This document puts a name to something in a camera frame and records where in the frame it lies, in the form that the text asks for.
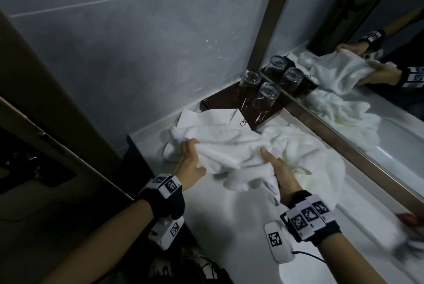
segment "upside-down glass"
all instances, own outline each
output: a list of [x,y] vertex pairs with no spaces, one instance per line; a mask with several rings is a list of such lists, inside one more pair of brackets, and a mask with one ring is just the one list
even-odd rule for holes
[[257,96],[252,101],[253,108],[259,112],[256,123],[261,122],[267,112],[271,110],[278,95],[280,95],[280,91],[275,83],[265,82],[261,85]]
[[237,89],[236,102],[240,110],[247,108],[249,101],[256,95],[262,76],[259,72],[247,69],[241,77]]
[[290,67],[286,70],[278,86],[289,94],[293,94],[299,83],[305,77],[305,73],[296,67]]
[[268,66],[264,70],[264,74],[273,82],[278,83],[284,74],[287,61],[279,55],[274,55],[269,60]]

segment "black cable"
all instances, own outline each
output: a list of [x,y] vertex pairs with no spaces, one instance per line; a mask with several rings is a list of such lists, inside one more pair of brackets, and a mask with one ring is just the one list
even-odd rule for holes
[[308,256],[311,256],[311,257],[313,257],[313,258],[316,258],[316,259],[318,259],[318,260],[320,260],[321,262],[323,262],[324,264],[327,264],[326,262],[325,262],[325,260],[323,260],[323,259],[320,259],[319,257],[317,257],[317,256],[315,256],[315,255],[312,255],[312,254],[309,254],[309,253],[306,253],[306,252],[301,252],[301,251],[299,251],[299,250],[295,250],[295,251],[293,251],[292,252],[293,254],[305,254],[305,255],[308,255]]

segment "mirror frame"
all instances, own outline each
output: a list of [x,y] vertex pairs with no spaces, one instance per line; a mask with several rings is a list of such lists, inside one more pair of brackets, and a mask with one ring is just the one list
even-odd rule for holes
[[[249,59],[248,68],[260,70],[287,1],[268,1],[268,6]],[[337,43],[348,41],[380,2],[380,0],[366,1],[366,4],[359,5],[356,4],[357,0],[336,0],[321,27],[308,44],[307,49],[315,54],[324,55],[332,52]],[[351,18],[345,19],[348,12],[355,14]],[[424,220],[424,198],[422,196],[385,171],[384,168],[367,155],[360,152],[341,134],[313,115],[283,90],[281,90],[279,102],[291,115],[340,153],[402,206],[419,219]]]

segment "white countertop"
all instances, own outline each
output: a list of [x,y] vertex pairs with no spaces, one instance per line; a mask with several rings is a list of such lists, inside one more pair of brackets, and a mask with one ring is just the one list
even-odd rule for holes
[[[283,110],[267,125],[296,123]],[[162,151],[169,140],[172,120],[161,130],[139,133],[133,137],[135,144],[154,174],[171,173],[174,163],[162,158]],[[340,204],[335,210],[342,232],[390,283],[413,283],[402,271],[394,267],[383,248],[399,243],[402,231],[397,219],[381,203],[375,203],[370,194],[346,176]],[[330,271],[322,262],[309,256],[297,255],[288,264],[274,262],[263,230],[263,225],[278,219],[286,208],[273,206],[262,189],[233,192],[222,186],[222,180],[206,175],[191,189],[184,192],[185,222],[208,256],[224,267],[238,284],[260,283],[335,283]],[[363,224],[371,223],[370,236],[365,235]],[[384,236],[379,233],[385,229]],[[382,242],[375,243],[373,235]],[[311,243],[295,243],[294,250],[320,256]]]

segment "white towel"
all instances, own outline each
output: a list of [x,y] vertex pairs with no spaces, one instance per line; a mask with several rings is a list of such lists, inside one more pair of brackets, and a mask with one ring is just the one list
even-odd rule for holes
[[348,93],[360,79],[374,71],[363,58],[347,49],[321,57],[303,52],[297,63],[316,78],[315,84],[338,95]]
[[304,104],[365,152],[375,149],[380,143],[377,129],[381,118],[367,113],[369,103],[344,101],[334,93],[315,90],[305,97]]
[[[196,145],[199,164],[207,173],[227,172],[224,186],[229,190],[246,191],[264,188],[279,204],[278,183],[271,164],[265,162],[260,148],[265,147],[276,157],[283,158],[291,167],[300,185],[319,195],[326,204],[334,208],[344,179],[345,167],[340,155],[309,134],[294,126],[270,126],[262,135],[253,132],[240,119],[238,110],[209,110],[201,114],[184,110],[176,127],[171,129],[171,140],[164,150],[165,159],[174,161],[179,144],[191,138],[201,143]],[[212,116],[222,113],[219,124]]]

